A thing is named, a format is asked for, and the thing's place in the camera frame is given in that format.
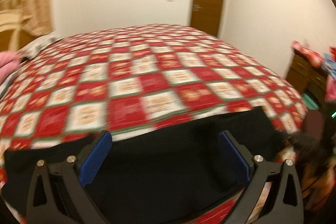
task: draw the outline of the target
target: screw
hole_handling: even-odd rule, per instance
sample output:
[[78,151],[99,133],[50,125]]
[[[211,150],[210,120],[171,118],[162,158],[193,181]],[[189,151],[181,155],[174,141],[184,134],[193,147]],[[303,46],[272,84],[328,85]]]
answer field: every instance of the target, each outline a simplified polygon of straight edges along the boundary
[[264,160],[264,158],[261,155],[255,155],[254,156],[254,160],[256,162],[262,162]]
[[43,165],[44,165],[44,160],[39,160],[39,161],[37,162],[37,166],[41,167],[41,166],[43,166]]
[[288,166],[292,166],[294,163],[292,160],[286,160],[285,163],[288,165]]
[[76,157],[75,156],[69,156],[68,158],[67,158],[67,162],[69,162],[69,163],[72,163],[72,162],[74,162],[76,160]]

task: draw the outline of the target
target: bed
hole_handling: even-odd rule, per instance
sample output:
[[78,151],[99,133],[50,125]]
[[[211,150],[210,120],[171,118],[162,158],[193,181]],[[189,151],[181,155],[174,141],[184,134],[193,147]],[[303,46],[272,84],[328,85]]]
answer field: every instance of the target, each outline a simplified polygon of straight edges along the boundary
[[[289,83],[194,28],[152,24],[78,34],[49,45],[19,69],[0,99],[0,155],[103,129],[118,141],[256,106],[289,133],[300,128],[306,112]],[[5,175],[0,169],[2,184]],[[219,223],[234,202],[196,222]]]

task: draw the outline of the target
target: checkered blanket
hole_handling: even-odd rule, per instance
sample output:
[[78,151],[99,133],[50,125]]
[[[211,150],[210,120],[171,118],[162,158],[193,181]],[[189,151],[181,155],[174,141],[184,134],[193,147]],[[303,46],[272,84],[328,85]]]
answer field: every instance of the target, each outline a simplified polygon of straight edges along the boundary
[[116,141],[260,105],[276,128],[294,132],[306,111],[298,92],[252,57],[179,25],[67,37],[19,73],[0,100],[1,156],[102,129]]

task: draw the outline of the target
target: pink blanket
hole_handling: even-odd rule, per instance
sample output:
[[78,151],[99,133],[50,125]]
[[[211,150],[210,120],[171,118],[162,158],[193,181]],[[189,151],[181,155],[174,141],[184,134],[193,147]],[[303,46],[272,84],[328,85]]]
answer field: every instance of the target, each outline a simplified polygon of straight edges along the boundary
[[0,52],[0,84],[18,68],[20,59],[16,52]]

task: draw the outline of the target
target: wooden cabinet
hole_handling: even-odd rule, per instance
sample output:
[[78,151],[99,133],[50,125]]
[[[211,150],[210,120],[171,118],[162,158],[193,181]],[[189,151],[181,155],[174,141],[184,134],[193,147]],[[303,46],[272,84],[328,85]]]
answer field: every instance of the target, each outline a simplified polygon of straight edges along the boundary
[[327,74],[321,69],[314,68],[298,51],[294,51],[292,64],[286,77],[300,94],[307,92],[314,96],[317,103],[324,105]]

